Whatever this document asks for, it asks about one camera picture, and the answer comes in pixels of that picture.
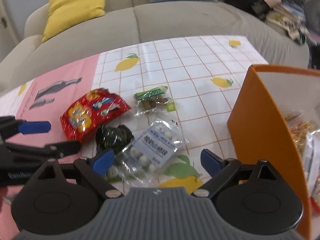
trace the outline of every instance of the sofa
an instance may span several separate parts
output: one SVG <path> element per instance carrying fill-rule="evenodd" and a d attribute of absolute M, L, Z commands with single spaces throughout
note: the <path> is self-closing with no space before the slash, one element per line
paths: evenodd
<path fill-rule="evenodd" d="M 217 2 L 106 0 L 103 17 L 78 24 L 41 43 L 46 4 L 30 15 L 24 39 L 0 63 L 0 93 L 62 65 L 111 49 L 181 36 L 244 35 L 272 64 L 307 68 L 309 49 L 255 17 Z"/>

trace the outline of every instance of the orange cardboard box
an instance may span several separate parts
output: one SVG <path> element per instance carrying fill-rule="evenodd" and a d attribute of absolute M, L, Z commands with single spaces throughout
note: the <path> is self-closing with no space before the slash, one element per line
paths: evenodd
<path fill-rule="evenodd" d="M 304 210 L 297 231 L 307 240 L 320 234 L 320 223 L 311 226 L 312 208 L 301 157 L 281 111 L 302 112 L 320 125 L 319 104 L 320 71 L 252 65 L 228 120 L 237 158 L 248 164 L 258 159 L 270 161 L 301 199 Z"/>

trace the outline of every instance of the ridged gray surface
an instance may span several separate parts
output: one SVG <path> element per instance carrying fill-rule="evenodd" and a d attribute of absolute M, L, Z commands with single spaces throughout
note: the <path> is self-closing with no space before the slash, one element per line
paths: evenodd
<path fill-rule="evenodd" d="M 209 199 L 188 195 L 180 187 L 161 188 L 161 192 L 154 188 L 131 188 L 127 196 L 105 201 L 92 221 L 73 232 L 41 236 L 22 231 L 14 239 L 302 240 L 302 237 L 293 230 L 271 236 L 240 231 L 220 217 Z"/>

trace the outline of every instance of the tablecloth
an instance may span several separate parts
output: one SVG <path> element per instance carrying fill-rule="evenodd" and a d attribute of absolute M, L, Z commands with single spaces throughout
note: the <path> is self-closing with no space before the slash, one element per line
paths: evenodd
<path fill-rule="evenodd" d="M 202 149 L 221 158 L 236 157 L 227 120 L 249 66 L 267 63 L 243 36 L 150 41 L 103 52 L 35 78 L 0 98 L 0 115 L 15 115 L 28 121 L 49 120 L 52 124 L 48 134 L 18 135 L 12 142 L 43 146 L 62 141 L 62 113 L 90 89 L 104 87 L 132 107 L 109 125 L 125 124 L 138 136 L 157 115 L 136 117 L 134 93 L 168 86 L 167 95 L 175 101 L 176 111 L 165 115 L 180 125 L 189 143 L 179 151 L 180 157 L 172 161 L 178 164 L 159 176 L 158 185 L 186 186 L 192 191 L 210 179 L 200 163 Z M 81 155 L 92 157 L 95 149 L 92 140 L 83 145 Z M 125 194 L 129 190 L 126 183 L 114 185 Z M 10 207 L 4 203 L 0 214 L 2 240 L 17 233 L 8 229 L 8 216 Z"/>

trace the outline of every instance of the red snack bag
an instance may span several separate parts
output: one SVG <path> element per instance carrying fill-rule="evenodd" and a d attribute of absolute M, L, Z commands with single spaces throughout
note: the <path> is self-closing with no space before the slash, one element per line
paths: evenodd
<path fill-rule="evenodd" d="M 74 102 L 60 117 L 68 140 L 91 139 L 100 123 L 105 124 L 130 110 L 130 106 L 108 89 L 98 88 Z"/>

